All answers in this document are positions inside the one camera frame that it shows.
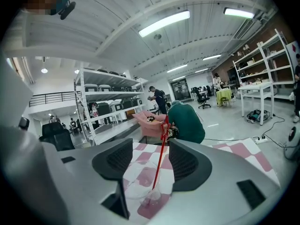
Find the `brick wall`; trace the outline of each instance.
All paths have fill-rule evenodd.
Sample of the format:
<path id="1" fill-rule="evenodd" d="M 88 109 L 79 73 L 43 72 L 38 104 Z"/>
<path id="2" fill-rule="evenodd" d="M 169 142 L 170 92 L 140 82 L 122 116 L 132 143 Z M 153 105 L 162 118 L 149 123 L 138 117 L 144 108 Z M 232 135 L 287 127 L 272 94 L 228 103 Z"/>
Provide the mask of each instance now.
<path id="1" fill-rule="evenodd" d="M 283 17 L 280 15 L 280 13 L 276 13 L 268 22 L 267 24 L 263 27 L 263 29 L 256 34 L 252 39 L 246 42 L 246 44 L 249 46 L 250 51 L 254 50 L 257 47 L 257 43 L 263 41 L 267 41 L 269 38 L 275 35 L 275 30 L 277 29 L 278 32 L 283 32 L 283 35 L 285 36 L 287 43 L 291 43 L 295 40 L 290 28 L 288 25 L 285 23 Z M 282 49 L 282 45 L 280 42 L 274 44 L 272 47 L 270 47 L 270 50 L 276 49 L 277 51 Z M 222 81 L 227 82 L 229 81 L 228 73 L 227 71 L 232 69 L 234 67 L 233 61 L 237 61 L 240 59 L 238 57 L 237 52 L 235 53 L 234 56 L 231 56 L 229 59 L 227 59 L 225 62 L 223 62 L 219 67 L 214 69 L 212 71 L 213 74 L 218 73 L 219 76 L 221 77 Z M 254 56 L 255 61 L 258 61 L 262 59 L 261 54 L 257 54 Z M 288 65 L 288 60 L 286 56 L 279 56 L 274 59 L 276 62 L 277 67 L 282 67 Z M 253 68 L 247 69 L 247 73 L 255 73 L 255 72 L 261 72 L 265 69 L 265 64 L 258 64 L 254 66 Z M 289 69 L 282 69 L 277 71 L 278 75 L 278 80 L 283 81 L 283 80 L 291 80 L 292 79 L 292 74 Z M 262 75 L 263 78 L 268 78 L 267 74 Z"/>

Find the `teal clothing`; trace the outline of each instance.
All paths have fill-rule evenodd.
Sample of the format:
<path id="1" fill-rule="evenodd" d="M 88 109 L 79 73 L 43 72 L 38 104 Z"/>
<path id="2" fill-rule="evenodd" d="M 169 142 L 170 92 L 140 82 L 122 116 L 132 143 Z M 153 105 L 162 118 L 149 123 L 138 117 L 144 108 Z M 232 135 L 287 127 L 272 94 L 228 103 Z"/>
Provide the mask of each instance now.
<path id="1" fill-rule="evenodd" d="M 192 106 L 186 104 L 176 104 L 169 113 L 169 123 L 175 123 L 178 128 L 178 139 L 189 142 L 201 143 L 205 137 L 205 131 L 198 115 Z"/>

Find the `pink chair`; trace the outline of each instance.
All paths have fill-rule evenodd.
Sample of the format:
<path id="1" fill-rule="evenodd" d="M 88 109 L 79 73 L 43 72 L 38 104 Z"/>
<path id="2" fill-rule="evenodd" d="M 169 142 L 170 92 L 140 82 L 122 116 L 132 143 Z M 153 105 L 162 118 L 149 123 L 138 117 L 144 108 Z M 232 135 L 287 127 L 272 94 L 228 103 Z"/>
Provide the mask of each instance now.
<path id="1" fill-rule="evenodd" d="M 142 128 L 142 135 L 146 136 L 146 143 L 147 143 L 147 136 L 150 137 L 160 137 L 161 136 L 161 127 L 160 122 L 165 120 L 166 115 L 155 115 L 149 111 L 141 111 L 137 114 L 132 114 L 134 118 L 137 119 L 138 123 Z M 147 122 L 147 117 L 153 116 L 155 120 L 153 122 Z"/>

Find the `green tablecloth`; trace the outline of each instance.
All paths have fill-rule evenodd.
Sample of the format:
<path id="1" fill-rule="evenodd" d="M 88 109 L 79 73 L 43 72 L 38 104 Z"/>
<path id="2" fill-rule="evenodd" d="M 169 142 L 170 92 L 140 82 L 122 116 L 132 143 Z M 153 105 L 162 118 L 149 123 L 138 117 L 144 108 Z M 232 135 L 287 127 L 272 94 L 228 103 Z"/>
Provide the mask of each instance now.
<path id="1" fill-rule="evenodd" d="M 220 90 L 217 92 L 217 104 L 218 106 L 221 106 L 221 98 L 227 98 L 229 101 L 231 101 L 231 90 Z"/>

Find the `pink and white checkered tablecloth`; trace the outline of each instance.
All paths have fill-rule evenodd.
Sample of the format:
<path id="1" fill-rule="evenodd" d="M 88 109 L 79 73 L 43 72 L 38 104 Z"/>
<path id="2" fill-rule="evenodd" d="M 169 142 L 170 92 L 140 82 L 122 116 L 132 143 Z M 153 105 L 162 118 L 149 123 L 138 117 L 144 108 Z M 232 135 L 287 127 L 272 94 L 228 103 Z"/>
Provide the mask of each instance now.
<path id="1" fill-rule="evenodd" d="M 228 142 L 209 147 L 232 152 L 243 157 L 280 186 L 274 169 L 252 139 L 248 138 L 243 141 Z M 129 220 L 134 223 L 147 223 L 149 219 L 151 219 L 168 202 L 171 196 L 174 174 L 171 162 L 169 161 L 169 147 L 165 147 L 159 170 L 160 179 L 157 186 L 160 191 L 160 198 L 157 200 L 157 203 L 152 206 L 145 206 L 145 204 L 142 204 L 141 200 L 129 198 L 130 195 L 137 193 L 139 189 L 141 189 L 141 191 L 144 191 L 145 189 L 150 190 L 152 184 L 145 178 L 146 174 L 148 177 L 154 178 L 156 173 L 155 168 L 141 168 L 141 165 L 136 163 L 136 161 L 151 161 L 157 165 L 160 150 L 161 146 L 138 142 L 133 143 L 133 157 L 131 164 L 123 176 L 123 184 L 127 208 L 130 213 Z M 140 170 L 141 172 L 136 173 L 133 172 L 134 170 Z"/>

